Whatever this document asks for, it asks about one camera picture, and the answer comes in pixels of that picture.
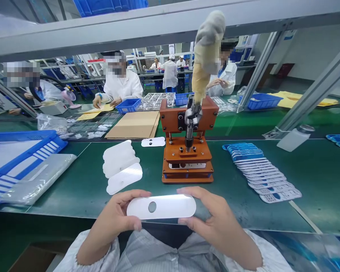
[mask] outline white oval piece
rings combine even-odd
[[[156,209],[149,211],[149,205],[155,202]],[[151,196],[135,198],[127,207],[127,215],[137,216],[141,220],[191,217],[196,210],[196,203],[190,195]]]

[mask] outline brown cardboard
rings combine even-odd
[[[126,113],[107,133],[105,138],[150,138],[151,134],[153,134],[154,127],[157,127],[159,123],[159,117],[160,112],[158,111]]]

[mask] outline stack of white pieces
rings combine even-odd
[[[140,159],[135,156],[130,140],[106,149],[103,160],[103,173],[108,178],[106,191],[110,195],[142,178]]]
[[[295,186],[289,183],[254,144],[224,145],[232,155],[233,162],[248,180],[248,185],[266,203],[275,203],[302,197]]]

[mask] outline orange press frame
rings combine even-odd
[[[214,172],[210,162],[212,155],[205,140],[205,132],[214,127],[219,107],[206,96],[202,101],[202,118],[198,127],[194,127],[193,147],[190,152],[185,151],[185,137],[172,137],[172,134],[186,131],[184,121],[186,108],[167,108],[166,99],[161,101],[160,116],[162,130],[166,134],[166,147],[162,165],[162,182],[166,184],[180,183],[210,183],[213,182]],[[205,168],[177,168],[171,169],[169,164],[205,163]]]

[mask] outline metal frame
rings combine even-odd
[[[266,139],[281,139],[298,126],[338,85],[340,85],[340,52],[278,125],[263,136]]]
[[[268,41],[263,49],[260,60],[256,66],[256,69],[253,72],[252,77],[247,86],[246,93],[243,95],[241,102],[239,103],[237,112],[241,112],[248,105],[253,92],[256,90],[258,83],[260,82],[267,66],[269,63],[269,58],[271,56],[272,51],[276,47],[277,42],[280,40],[280,37],[283,35],[283,31],[272,32],[269,34]]]
[[[0,80],[0,91],[5,95],[10,97],[22,110],[25,110],[29,115],[36,118],[37,112],[26,103],[19,95],[17,95],[11,88],[4,86],[3,82]]]
[[[0,37],[0,62],[191,42],[217,9],[226,14],[226,37],[281,31],[290,21],[289,29],[340,24],[340,0],[193,0],[19,29]]]

